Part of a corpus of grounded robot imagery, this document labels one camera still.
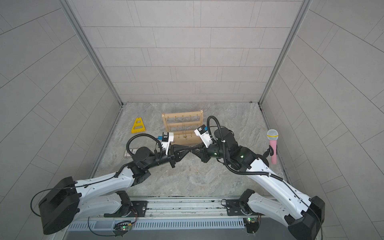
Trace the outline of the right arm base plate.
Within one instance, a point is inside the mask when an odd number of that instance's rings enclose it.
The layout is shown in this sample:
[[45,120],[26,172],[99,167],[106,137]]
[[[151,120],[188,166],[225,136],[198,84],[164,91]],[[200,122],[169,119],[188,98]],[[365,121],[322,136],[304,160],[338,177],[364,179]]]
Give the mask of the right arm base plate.
[[226,209],[228,216],[263,216],[261,213],[252,211],[250,207],[239,200],[222,199],[221,205]]

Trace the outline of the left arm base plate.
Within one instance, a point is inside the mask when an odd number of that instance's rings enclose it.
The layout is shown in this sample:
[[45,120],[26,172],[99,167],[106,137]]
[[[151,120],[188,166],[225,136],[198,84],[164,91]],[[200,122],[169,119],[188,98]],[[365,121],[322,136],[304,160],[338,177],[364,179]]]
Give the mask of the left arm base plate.
[[133,201],[131,205],[122,205],[113,214],[104,214],[104,218],[144,217],[147,211],[148,201]]

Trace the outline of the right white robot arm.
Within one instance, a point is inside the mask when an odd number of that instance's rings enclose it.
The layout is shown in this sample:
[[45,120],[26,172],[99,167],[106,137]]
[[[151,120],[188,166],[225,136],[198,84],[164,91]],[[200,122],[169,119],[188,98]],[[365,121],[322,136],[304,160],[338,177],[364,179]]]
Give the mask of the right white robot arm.
[[206,124],[195,130],[202,144],[194,154],[204,163],[217,159],[231,173],[247,176],[274,197],[270,200],[253,190],[246,190],[239,199],[242,212],[246,215],[258,213],[279,222],[297,240],[322,240],[325,202],[318,196],[309,197],[302,193],[271,170],[267,156],[273,148],[263,155],[255,154],[238,145],[233,132],[222,127],[216,117],[209,116],[208,120],[214,120],[217,129],[212,133],[210,124]]

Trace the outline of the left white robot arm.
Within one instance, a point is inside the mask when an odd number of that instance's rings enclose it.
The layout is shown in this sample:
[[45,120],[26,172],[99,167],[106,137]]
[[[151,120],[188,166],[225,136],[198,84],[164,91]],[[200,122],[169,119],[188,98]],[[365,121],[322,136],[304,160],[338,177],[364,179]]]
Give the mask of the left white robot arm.
[[51,235],[66,228],[73,221],[96,215],[107,218],[124,217],[132,213],[133,204],[126,190],[144,182],[150,168],[169,163],[175,167],[195,147],[172,145],[172,134],[159,137],[138,134],[131,137],[126,150],[132,161],[115,173],[93,179],[77,180],[67,177],[38,203],[43,234]]

